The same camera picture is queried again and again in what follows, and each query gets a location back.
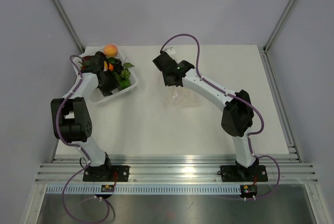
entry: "green leaf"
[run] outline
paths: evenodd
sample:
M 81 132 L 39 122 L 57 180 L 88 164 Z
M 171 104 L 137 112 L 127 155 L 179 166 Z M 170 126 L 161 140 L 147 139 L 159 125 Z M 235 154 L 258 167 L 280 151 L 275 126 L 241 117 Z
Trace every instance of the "green leaf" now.
M 134 67 L 134 65 L 131 64 L 130 62 L 126 62 L 126 63 L 124 63 L 123 66 L 124 66 L 125 68 Z
M 115 58 L 107 58 L 106 61 L 107 61 L 109 64 L 114 64 L 114 63 L 115 63 Z
M 130 77 L 131 73 L 129 72 L 129 70 L 126 68 L 126 69 L 123 69 L 121 71 L 121 78 L 122 79 L 128 79 Z

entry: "green vegetable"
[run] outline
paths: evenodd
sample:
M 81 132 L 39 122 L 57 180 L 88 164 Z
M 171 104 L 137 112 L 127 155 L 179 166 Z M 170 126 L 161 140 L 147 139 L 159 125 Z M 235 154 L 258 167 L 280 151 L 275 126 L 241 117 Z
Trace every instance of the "green vegetable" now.
M 124 63 L 123 66 L 124 66 L 124 68 L 134 67 L 134 65 L 129 63 L 129 62 Z
M 118 74 L 115 73 L 115 72 L 113 72 L 113 75 L 114 75 L 115 79 L 118 81 L 118 83 L 120 83 L 120 81 L 121 81 L 121 77 L 120 77 L 120 75 L 118 75 Z
M 129 86 L 131 86 L 131 82 L 129 79 L 122 79 L 121 81 L 119 81 L 119 90 L 123 90 Z
M 129 72 L 129 70 L 127 68 L 123 69 L 121 71 L 121 78 L 122 79 L 128 79 L 128 78 L 130 78 L 130 75 L 131 75 L 131 73 Z
M 109 64 L 114 64 L 115 63 L 115 58 L 107 58 L 106 61 Z

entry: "metal floor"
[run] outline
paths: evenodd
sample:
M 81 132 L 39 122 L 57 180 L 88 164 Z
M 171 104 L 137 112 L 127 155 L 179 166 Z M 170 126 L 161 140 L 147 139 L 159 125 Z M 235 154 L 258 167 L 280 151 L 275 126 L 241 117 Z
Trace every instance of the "metal floor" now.
M 269 191 L 259 186 L 259 194 Z M 67 207 L 84 221 L 104 217 L 106 206 L 97 200 L 77 204 L 90 195 L 66 195 Z M 305 187 L 280 185 L 273 195 L 258 201 L 243 202 L 236 196 L 210 195 L 113 195 L 109 198 L 115 217 L 104 223 L 316 223 Z M 77 223 L 64 212 L 60 194 L 46 194 L 38 224 Z

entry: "orange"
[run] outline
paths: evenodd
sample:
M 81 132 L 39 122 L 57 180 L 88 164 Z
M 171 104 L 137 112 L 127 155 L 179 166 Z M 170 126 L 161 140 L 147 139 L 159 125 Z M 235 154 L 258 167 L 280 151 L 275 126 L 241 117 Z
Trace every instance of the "orange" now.
M 107 63 L 106 61 L 104 62 L 104 68 L 109 69 L 110 71 L 114 71 L 114 66 L 112 64 Z
M 114 44 L 105 45 L 103 53 L 107 57 L 115 57 L 117 55 L 117 46 Z

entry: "white basket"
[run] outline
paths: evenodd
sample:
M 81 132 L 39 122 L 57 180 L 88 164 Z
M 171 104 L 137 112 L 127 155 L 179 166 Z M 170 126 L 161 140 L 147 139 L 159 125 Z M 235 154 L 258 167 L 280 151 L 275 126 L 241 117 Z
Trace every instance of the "white basket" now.
M 88 46 L 88 47 L 86 47 L 85 52 L 80 55 L 80 57 L 84 57 L 84 56 L 87 56 L 87 55 L 95 55 L 95 53 L 97 51 L 103 52 L 103 48 L 104 48 L 104 46 Z M 127 56 L 125 56 L 124 53 L 122 53 L 122 51 L 118 47 L 117 47 L 117 49 L 118 49 L 118 53 L 117 53 L 116 58 L 119 58 L 122 61 L 123 64 L 124 64 L 125 59 L 127 59 L 127 61 L 131 62 L 129 60 L 129 58 Z M 80 66 L 79 61 L 80 61 L 79 58 L 74 59 L 74 63 L 78 66 Z M 129 87 L 127 87 L 127 88 L 125 88 L 121 91 L 119 91 L 116 88 L 115 90 L 113 90 L 113 94 L 110 95 L 110 96 L 107 96 L 107 97 L 104 97 L 102 95 L 101 91 L 97 88 L 93 91 L 89 100 L 92 102 L 92 104 L 100 104 L 100 103 L 106 102 L 108 100 L 111 100 L 111 99 L 113 99 L 117 96 L 127 95 L 127 94 L 131 93 L 133 91 L 133 89 L 137 86 L 138 79 L 137 79 L 137 76 L 135 75 L 133 67 L 130 69 L 130 73 L 131 73 L 131 75 L 130 75 L 129 80 L 131 82 L 131 86 L 129 86 Z

